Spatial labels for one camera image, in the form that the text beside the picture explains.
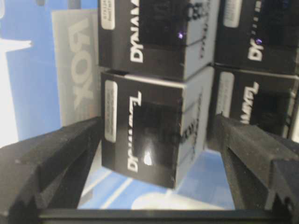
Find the stacked boxes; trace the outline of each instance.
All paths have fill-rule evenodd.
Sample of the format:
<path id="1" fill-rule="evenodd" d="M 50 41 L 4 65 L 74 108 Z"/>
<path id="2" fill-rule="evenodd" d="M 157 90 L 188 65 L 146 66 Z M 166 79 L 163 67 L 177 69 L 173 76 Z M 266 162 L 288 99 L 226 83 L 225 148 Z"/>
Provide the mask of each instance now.
<path id="1" fill-rule="evenodd" d="M 214 115 L 295 139 L 299 74 L 299 1 L 224 0 L 218 21 Z"/>
<path id="2" fill-rule="evenodd" d="M 99 0 L 102 164 L 174 188 L 203 150 L 219 0 Z"/>

